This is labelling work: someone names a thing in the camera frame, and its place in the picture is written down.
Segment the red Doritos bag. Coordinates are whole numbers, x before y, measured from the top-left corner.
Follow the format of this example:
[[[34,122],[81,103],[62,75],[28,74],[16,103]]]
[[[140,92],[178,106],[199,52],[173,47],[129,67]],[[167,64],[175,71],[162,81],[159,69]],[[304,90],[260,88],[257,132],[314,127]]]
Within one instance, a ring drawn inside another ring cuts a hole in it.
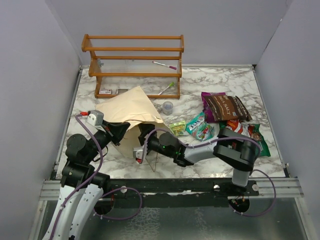
[[[227,128],[229,130],[232,130],[235,133],[239,133],[241,135],[244,135],[246,137],[251,136],[251,130],[250,125],[245,122],[241,122],[238,119],[235,120],[227,120],[227,121],[220,121],[219,128]]]

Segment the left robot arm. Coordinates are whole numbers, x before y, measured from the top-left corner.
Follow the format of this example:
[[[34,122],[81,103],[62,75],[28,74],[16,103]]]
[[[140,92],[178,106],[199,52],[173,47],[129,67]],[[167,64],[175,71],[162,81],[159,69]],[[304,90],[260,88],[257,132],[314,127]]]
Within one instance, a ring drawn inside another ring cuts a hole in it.
[[[59,197],[51,222],[43,237],[45,240],[77,240],[86,221],[100,198],[111,190],[110,177],[99,173],[91,162],[99,156],[104,158],[103,148],[109,143],[118,146],[130,123],[110,123],[105,120],[92,133],[79,119],[77,122],[89,134],[74,134],[67,140],[67,162],[62,170]]]

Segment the purple snack bag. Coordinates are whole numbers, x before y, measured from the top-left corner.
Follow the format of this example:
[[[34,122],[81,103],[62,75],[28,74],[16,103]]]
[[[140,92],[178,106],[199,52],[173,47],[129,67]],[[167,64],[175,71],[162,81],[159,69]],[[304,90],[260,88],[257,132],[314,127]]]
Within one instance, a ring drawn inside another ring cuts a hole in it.
[[[212,110],[210,109],[208,103],[206,102],[206,96],[213,96],[213,95],[224,95],[224,92],[201,92],[201,100],[202,100],[202,112],[205,116],[205,121],[208,124],[216,123],[215,117],[213,116]]]

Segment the small lime green candy bag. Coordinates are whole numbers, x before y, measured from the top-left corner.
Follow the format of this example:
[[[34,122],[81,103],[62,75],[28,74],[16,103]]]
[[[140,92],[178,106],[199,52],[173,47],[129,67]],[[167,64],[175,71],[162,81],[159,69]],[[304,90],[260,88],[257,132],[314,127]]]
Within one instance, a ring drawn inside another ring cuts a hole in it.
[[[186,121],[182,120],[170,124],[169,129],[176,137],[186,136],[188,134],[186,131],[186,125]]]

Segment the green snack bag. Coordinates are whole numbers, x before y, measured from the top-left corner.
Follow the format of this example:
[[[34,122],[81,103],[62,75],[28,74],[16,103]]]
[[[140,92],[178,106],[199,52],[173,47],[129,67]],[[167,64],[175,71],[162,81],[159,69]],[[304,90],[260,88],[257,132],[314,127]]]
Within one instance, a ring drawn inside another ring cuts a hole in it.
[[[270,150],[269,147],[263,137],[263,135],[260,132],[260,124],[248,124],[247,131],[249,136],[254,139],[261,148],[261,157],[270,157]]]

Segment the teal mint candy bag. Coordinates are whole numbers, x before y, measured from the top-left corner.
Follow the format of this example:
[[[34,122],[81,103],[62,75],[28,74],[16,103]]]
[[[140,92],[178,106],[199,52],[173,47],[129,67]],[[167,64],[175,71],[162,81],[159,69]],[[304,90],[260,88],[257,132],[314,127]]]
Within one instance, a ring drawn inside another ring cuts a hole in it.
[[[185,130],[196,140],[204,142],[214,137],[214,127],[206,122],[205,114],[199,113],[186,124]]]

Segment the beige paper bag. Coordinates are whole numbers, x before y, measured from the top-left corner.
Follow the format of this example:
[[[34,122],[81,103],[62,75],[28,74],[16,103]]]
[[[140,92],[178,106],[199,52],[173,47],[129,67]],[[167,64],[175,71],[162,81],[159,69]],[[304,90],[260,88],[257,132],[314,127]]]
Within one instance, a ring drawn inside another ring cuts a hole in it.
[[[130,123],[119,146],[110,144],[109,156],[124,157],[136,162],[133,148],[140,147],[139,124],[152,124],[158,129],[168,129],[163,118],[140,86],[95,105],[104,114],[104,120],[111,123]]]

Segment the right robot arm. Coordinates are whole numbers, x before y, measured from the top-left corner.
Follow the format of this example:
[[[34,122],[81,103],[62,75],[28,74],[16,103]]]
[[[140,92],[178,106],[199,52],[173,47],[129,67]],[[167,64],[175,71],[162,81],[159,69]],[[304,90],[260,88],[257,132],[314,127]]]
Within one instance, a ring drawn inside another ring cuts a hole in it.
[[[196,145],[183,143],[170,131],[155,128],[153,124],[141,123],[138,128],[140,147],[132,150],[136,160],[142,162],[148,153],[156,152],[173,159],[180,167],[187,167],[219,158],[233,168],[229,189],[236,196],[247,191],[250,173],[262,151],[257,141],[228,128],[221,129],[217,137]]]

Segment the brown sea salt chip bag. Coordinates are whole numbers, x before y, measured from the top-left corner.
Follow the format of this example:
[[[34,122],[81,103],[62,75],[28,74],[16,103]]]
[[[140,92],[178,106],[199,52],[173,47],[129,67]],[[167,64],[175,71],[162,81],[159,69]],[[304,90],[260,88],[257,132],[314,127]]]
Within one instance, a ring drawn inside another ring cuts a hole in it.
[[[237,96],[211,94],[204,97],[215,121],[251,121],[252,117]]]

